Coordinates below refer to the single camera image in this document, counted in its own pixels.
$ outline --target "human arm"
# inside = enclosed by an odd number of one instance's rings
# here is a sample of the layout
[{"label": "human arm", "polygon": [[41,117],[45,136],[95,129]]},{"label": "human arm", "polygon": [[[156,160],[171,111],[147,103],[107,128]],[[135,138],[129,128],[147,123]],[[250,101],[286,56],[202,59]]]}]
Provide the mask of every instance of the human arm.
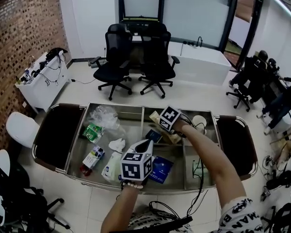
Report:
[{"label": "human arm", "polygon": [[235,167],[214,142],[182,120],[177,120],[173,128],[186,135],[207,167],[217,186],[221,208],[233,199],[246,196]]},{"label": "human arm", "polygon": [[124,186],[122,193],[102,222],[101,233],[127,229],[138,193],[139,189],[128,185]]}]

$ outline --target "green package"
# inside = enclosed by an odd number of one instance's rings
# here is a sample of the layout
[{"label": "green package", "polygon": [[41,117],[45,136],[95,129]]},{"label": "green package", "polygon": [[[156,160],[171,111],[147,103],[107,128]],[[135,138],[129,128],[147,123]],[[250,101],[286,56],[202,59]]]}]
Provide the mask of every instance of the green package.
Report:
[{"label": "green package", "polygon": [[103,127],[99,127],[94,123],[90,123],[83,132],[83,135],[92,142],[95,143],[103,134]]}]

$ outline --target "wristband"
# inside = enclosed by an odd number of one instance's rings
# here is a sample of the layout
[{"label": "wristband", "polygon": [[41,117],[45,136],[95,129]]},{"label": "wristband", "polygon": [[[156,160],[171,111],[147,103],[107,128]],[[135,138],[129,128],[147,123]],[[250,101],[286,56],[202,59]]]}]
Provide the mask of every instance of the wristband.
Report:
[{"label": "wristband", "polygon": [[134,188],[137,188],[137,189],[142,189],[144,186],[143,185],[137,185],[131,181],[128,181],[128,180],[124,180],[121,184],[121,189],[123,190],[124,186],[125,185],[129,185],[131,187],[134,187]]}]

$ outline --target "metal tray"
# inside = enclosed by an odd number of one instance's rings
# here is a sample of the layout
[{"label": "metal tray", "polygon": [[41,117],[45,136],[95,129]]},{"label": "metal tray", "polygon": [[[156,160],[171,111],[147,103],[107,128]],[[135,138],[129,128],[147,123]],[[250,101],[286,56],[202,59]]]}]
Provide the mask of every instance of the metal tray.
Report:
[{"label": "metal tray", "polygon": [[[108,131],[105,131],[104,135],[97,143],[105,150],[105,155],[103,158],[94,167],[89,176],[85,177],[80,171],[83,159],[92,150],[94,145],[82,136],[82,131],[89,124],[90,113],[99,105],[108,105],[114,108],[118,113],[120,125],[126,131],[126,146],[124,151],[126,151],[133,143],[145,138],[145,135],[152,128],[151,124],[153,124],[153,121],[149,118],[149,116],[154,111],[157,111],[160,114],[163,109],[100,103],[90,103],[87,106],[81,125],[76,134],[77,136],[75,138],[70,157],[67,161],[65,174],[73,179],[80,180],[82,184],[85,185],[95,186],[107,190],[119,190],[120,184],[116,182],[108,182],[101,175],[103,168],[106,166],[113,153],[113,150],[108,147],[108,144],[110,141],[117,140],[119,138]],[[214,116],[210,111],[198,112],[184,110],[183,113],[185,113],[190,119],[193,119],[195,115],[203,116],[207,121],[206,136],[220,146]],[[169,145],[167,143],[155,144],[153,155],[163,157],[174,164],[164,184],[160,184],[149,179],[146,186],[142,190],[143,193],[172,195],[192,193],[199,189],[200,179],[198,177],[193,177],[193,161],[198,162],[199,157],[188,141],[181,141],[176,145]],[[212,186],[214,186],[213,181],[209,175],[205,174],[203,187],[209,188]]]}]

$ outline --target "brick wall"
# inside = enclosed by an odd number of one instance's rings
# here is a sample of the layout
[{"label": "brick wall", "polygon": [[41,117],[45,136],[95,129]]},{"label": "brick wall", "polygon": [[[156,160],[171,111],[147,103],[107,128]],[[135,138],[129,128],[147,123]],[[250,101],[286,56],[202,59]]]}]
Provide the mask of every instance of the brick wall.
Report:
[{"label": "brick wall", "polygon": [[34,116],[30,106],[22,107],[16,76],[29,66],[30,55],[37,59],[55,47],[69,51],[59,0],[0,0],[0,149],[8,149],[5,123],[13,111]]}]

